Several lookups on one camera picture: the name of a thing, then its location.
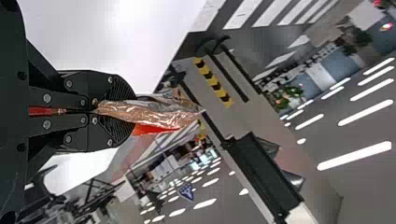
wall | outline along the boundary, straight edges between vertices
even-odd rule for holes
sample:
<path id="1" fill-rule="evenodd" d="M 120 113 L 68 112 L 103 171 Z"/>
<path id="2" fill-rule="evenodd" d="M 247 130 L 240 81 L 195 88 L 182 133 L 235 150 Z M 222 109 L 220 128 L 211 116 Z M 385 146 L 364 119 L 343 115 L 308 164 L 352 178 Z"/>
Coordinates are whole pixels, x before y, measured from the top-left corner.
<path id="1" fill-rule="evenodd" d="M 395 57 L 396 52 L 392 52 L 388 57 L 390 56 Z M 291 120 L 290 130 L 298 139 L 306 138 L 303 148 L 315 164 L 385 140 L 396 142 L 395 105 L 344 127 L 337 126 L 341 119 L 358 113 L 364 108 L 387 99 L 395 100 L 396 85 L 393 82 L 356 102 L 350 102 L 349 99 L 352 96 L 396 75 L 393 70 L 360 87 L 357 83 L 367 78 L 361 74 L 363 72 L 354 75 L 344 85 L 343 91 L 327 100 L 320 100 L 319 96 L 312 105 L 304 108 L 303 114 Z M 318 114 L 324 114 L 324 118 L 300 131 L 295 131 L 296 125 Z M 392 176 L 396 170 L 395 157 L 396 151 L 393 149 L 322 172 L 329 177 L 336 191 L 344 197 L 339 224 L 371 224 L 377 223 L 378 220 L 384 223 L 393 222 L 394 216 L 391 209 L 396 199 L 394 196 L 396 181 Z"/>
<path id="2" fill-rule="evenodd" d="M 253 131 L 256 135 L 269 141 L 278 143 L 281 150 L 276 161 L 282 169 L 294 172 L 306 177 L 307 181 L 301 192 L 306 205 L 314 214 L 319 223 L 335 223 L 339 208 L 340 198 L 329 182 L 315 171 L 313 162 L 296 144 L 296 139 L 288 132 L 279 120 L 277 113 L 265 101 L 263 96 L 258 95 L 236 70 L 224 54 L 218 59 L 229 70 L 240 88 L 249 96 L 250 101 L 245 104 L 232 88 L 229 82 L 221 74 L 220 70 L 204 57 L 205 63 L 212 69 L 224 89 L 229 91 L 235 104 L 230 109 L 225 109 L 215 93 L 205 83 L 204 78 L 198 74 L 197 68 L 192 61 L 182 62 L 187 69 L 185 81 L 198 101 L 206 108 L 209 116 L 216 122 L 224 136 L 232 134 L 236 138 Z"/>

fluorescent light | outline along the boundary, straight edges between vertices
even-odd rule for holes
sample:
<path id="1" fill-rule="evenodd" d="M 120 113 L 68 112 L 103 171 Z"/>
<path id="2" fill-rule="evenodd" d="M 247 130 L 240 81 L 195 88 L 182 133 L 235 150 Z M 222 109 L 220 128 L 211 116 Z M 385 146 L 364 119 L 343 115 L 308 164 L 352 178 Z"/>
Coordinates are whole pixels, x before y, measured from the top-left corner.
<path id="1" fill-rule="evenodd" d="M 297 107 L 297 109 L 303 109 L 304 107 L 306 107 L 312 103 L 314 103 L 314 100 L 309 100 L 309 101 L 303 103 L 302 105 L 299 105 L 299 107 Z"/>
<path id="2" fill-rule="evenodd" d="M 176 193 L 176 190 L 170 191 L 170 192 L 168 193 L 168 195 L 172 195 L 172 194 L 174 194 L 174 193 Z"/>
<path id="3" fill-rule="evenodd" d="M 298 144 L 298 145 L 302 145 L 302 144 L 304 144 L 305 142 L 306 142 L 306 138 L 302 138 L 302 139 L 300 139 L 300 140 L 297 141 L 297 144 Z"/>
<path id="4" fill-rule="evenodd" d="M 241 192 L 239 192 L 239 195 L 245 195 L 248 194 L 248 189 L 242 189 Z"/>
<path id="5" fill-rule="evenodd" d="M 348 123 L 351 123 L 355 120 L 361 119 L 366 117 L 367 115 L 373 114 L 374 112 L 383 109 L 387 106 L 393 105 L 393 101 L 392 100 L 386 100 L 383 101 L 377 105 L 373 105 L 365 110 L 362 110 L 361 112 L 354 114 L 346 119 L 341 120 L 340 122 L 338 122 L 338 126 L 342 127 L 344 125 L 347 125 Z"/>
<path id="6" fill-rule="evenodd" d="M 155 217 L 154 219 L 152 219 L 152 222 L 158 222 L 161 221 L 165 218 L 165 216 L 159 216 L 159 217 Z"/>
<path id="7" fill-rule="evenodd" d="M 216 200 L 217 200 L 217 199 L 211 199 L 211 200 L 204 201 L 204 202 L 202 202 L 202 203 L 198 203 L 198 204 L 196 204 L 196 205 L 194 206 L 194 209 L 200 209 L 200 208 L 203 208 L 203 207 L 207 207 L 207 206 L 209 206 L 209 205 L 212 205 L 213 203 L 216 202 Z"/>
<path id="8" fill-rule="evenodd" d="M 350 98 L 350 101 L 357 101 L 357 100 L 363 98 L 364 96 L 366 96 L 366 95 L 368 95 L 368 94 L 370 94 L 370 93 L 373 93 L 373 92 L 378 91 L 379 89 L 381 89 L 381 88 L 383 88 L 383 87 L 388 86 L 388 85 L 389 85 L 390 83 L 392 83 L 393 81 L 394 81 L 393 78 L 388 78 L 387 80 L 382 81 L 382 82 L 376 84 L 376 85 L 373 86 L 372 88 L 370 88 L 370 89 L 368 89 L 368 90 L 366 90 L 366 91 L 363 91 L 363 92 L 357 94 L 356 96 Z"/>
<path id="9" fill-rule="evenodd" d="M 209 181 L 207 181 L 206 183 L 204 183 L 204 184 L 202 185 L 202 187 L 203 187 L 203 188 L 209 187 L 209 186 L 211 186 L 211 185 L 213 185 L 213 184 L 216 184 L 216 182 L 218 182 L 218 181 L 219 181 L 218 178 L 209 180 Z"/>
<path id="10" fill-rule="evenodd" d="M 393 66 L 389 66 L 387 68 L 382 69 L 381 71 L 375 73 L 374 75 L 367 77 L 366 79 L 364 79 L 363 81 L 361 81 L 360 83 L 358 83 L 358 86 L 364 86 L 365 84 L 373 81 L 374 79 L 381 77 L 382 75 L 385 75 L 387 72 L 393 70 L 395 67 Z"/>
<path id="11" fill-rule="evenodd" d="M 370 74 L 372 74 L 373 72 L 375 72 L 376 70 L 380 69 L 381 67 L 387 65 L 388 63 L 393 62 L 393 60 L 395 60 L 395 59 L 394 59 L 394 58 L 388 58 L 388 59 L 386 59 L 384 62 L 379 63 L 378 65 L 374 66 L 373 68 L 371 68 L 371 69 L 365 71 L 363 74 L 364 74 L 365 76 L 370 75 Z"/>
<path id="12" fill-rule="evenodd" d="M 294 114 L 288 116 L 288 117 L 286 118 L 286 120 L 294 119 L 295 117 L 301 115 L 303 112 L 304 112 L 303 110 L 299 110 L 299 111 L 295 112 Z"/>
<path id="13" fill-rule="evenodd" d="M 213 175 L 214 173 L 216 173 L 216 172 L 219 171 L 219 170 L 220 170 L 219 167 L 216 168 L 216 169 L 213 169 L 213 170 L 211 170 L 209 173 L 207 173 L 207 175 Z"/>
<path id="14" fill-rule="evenodd" d="M 342 81 L 338 82 L 337 84 L 333 85 L 332 87 L 330 87 L 330 90 L 333 91 L 333 90 L 337 89 L 338 87 L 344 85 L 348 81 L 350 81 L 350 77 L 347 77 L 344 80 L 342 80 Z"/>
<path id="15" fill-rule="evenodd" d="M 282 117 L 280 117 L 280 119 L 286 119 L 289 115 L 284 115 Z"/>
<path id="16" fill-rule="evenodd" d="M 323 117 L 324 117 L 324 114 L 316 115 L 316 116 L 314 116 L 312 119 L 309 119 L 309 120 L 307 120 L 306 122 L 297 125 L 296 130 L 303 129 L 303 128 L 306 127 L 306 126 L 308 126 L 308 125 L 310 125 L 310 124 L 312 124 L 312 123 L 314 123 L 314 122 L 316 122 L 316 121 L 318 121 L 318 120 L 320 120 L 320 119 L 323 119 Z"/>
<path id="17" fill-rule="evenodd" d="M 337 89 L 335 89 L 335 90 L 327 93 L 326 95 L 322 96 L 320 99 L 326 100 L 327 98 L 333 96 L 334 94 L 336 94 L 337 92 L 339 92 L 339 91 L 341 91 L 343 89 L 344 89 L 344 87 L 338 87 Z"/>
<path id="18" fill-rule="evenodd" d="M 186 179 L 187 182 L 191 181 L 192 179 L 194 179 L 194 176 L 190 176 L 188 179 Z"/>
<path id="19" fill-rule="evenodd" d="M 200 180 L 202 180 L 202 177 L 201 177 L 201 176 L 198 177 L 198 178 L 196 178 L 196 179 L 194 179 L 194 180 L 192 180 L 191 183 L 192 183 L 192 184 L 195 184 L 196 182 L 198 182 L 198 181 L 200 181 Z"/>
<path id="20" fill-rule="evenodd" d="M 169 215 L 169 217 L 176 217 L 176 216 L 179 216 L 179 215 L 183 214 L 185 211 L 186 211 L 185 208 L 178 209 L 178 210 L 176 210 L 175 212 L 171 213 L 171 215 Z"/>
<path id="21" fill-rule="evenodd" d="M 318 170 L 324 171 L 330 168 L 343 165 L 352 161 L 358 161 L 366 157 L 374 156 L 375 154 L 385 152 L 392 149 L 392 143 L 390 141 L 385 141 L 382 143 L 375 144 L 370 147 L 366 147 L 351 153 L 348 153 L 344 156 L 340 156 L 329 161 L 321 162 L 318 165 Z"/>
<path id="22" fill-rule="evenodd" d="M 175 196 L 175 197 L 169 199 L 168 202 L 169 202 L 169 203 L 172 203 L 172 202 L 176 201 L 177 199 L 178 199 L 178 196 Z"/>
<path id="23" fill-rule="evenodd" d="M 219 164 L 221 164 L 221 161 L 218 161 L 218 162 L 216 162 L 216 163 L 213 163 L 213 164 L 210 166 L 210 168 L 214 168 L 214 167 L 218 166 Z"/>
<path id="24" fill-rule="evenodd" d="M 217 159 L 213 160 L 212 162 L 215 163 L 216 161 L 221 160 L 221 157 L 218 157 Z"/>

screw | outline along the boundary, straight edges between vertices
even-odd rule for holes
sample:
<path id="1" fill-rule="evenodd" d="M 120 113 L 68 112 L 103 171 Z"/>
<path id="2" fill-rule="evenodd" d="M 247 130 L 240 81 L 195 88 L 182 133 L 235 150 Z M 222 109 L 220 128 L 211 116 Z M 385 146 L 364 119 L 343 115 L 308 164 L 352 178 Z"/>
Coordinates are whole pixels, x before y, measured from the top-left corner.
<path id="1" fill-rule="evenodd" d="M 49 120 L 45 120 L 44 121 L 44 123 L 43 123 L 43 128 L 45 128 L 45 129 L 49 129 L 50 128 L 50 121 Z"/>
<path id="2" fill-rule="evenodd" d="M 92 100 L 92 105 L 96 105 L 97 103 L 98 103 L 98 99 L 93 98 L 93 100 Z"/>
<path id="3" fill-rule="evenodd" d="M 71 88 L 73 86 L 73 82 L 71 80 L 66 81 L 66 87 Z"/>
<path id="4" fill-rule="evenodd" d="M 50 97 L 49 94 L 45 94 L 43 97 L 44 102 L 46 102 L 47 104 L 50 103 L 50 101 L 52 100 L 52 97 Z"/>
<path id="5" fill-rule="evenodd" d="M 18 150 L 19 152 L 24 152 L 24 151 L 26 151 L 26 145 L 25 145 L 24 143 L 21 143 L 21 144 L 17 145 L 17 150 Z"/>
<path id="6" fill-rule="evenodd" d="M 72 136 L 67 135 L 65 140 L 66 140 L 66 143 L 71 143 L 72 142 Z"/>
<path id="7" fill-rule="evenodd" d="M 92 124 L 97 124 L 98 123 L 98 118 L 97 117 L 94 117 L 93 119 L 92 119 Z"/>

black metal frame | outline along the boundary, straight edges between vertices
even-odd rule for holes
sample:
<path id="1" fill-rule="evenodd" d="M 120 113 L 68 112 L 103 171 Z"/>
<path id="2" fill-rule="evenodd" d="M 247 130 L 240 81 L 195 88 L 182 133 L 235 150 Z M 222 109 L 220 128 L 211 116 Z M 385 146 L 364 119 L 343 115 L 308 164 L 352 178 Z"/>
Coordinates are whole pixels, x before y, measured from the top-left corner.
<path id="1" fill-rule="evenodd" d="M 120 146 L 132 123 L 90 113 L 101 100 L 133 100 L 128 83 L 95 71 L 56 71 L 26 39 L 16 0 L 0 1 L 0 223 L 14 223 L 24 186 L 58 152 L 92 152 Z M 29 108 L 67 110 L 29 117 Z"/>

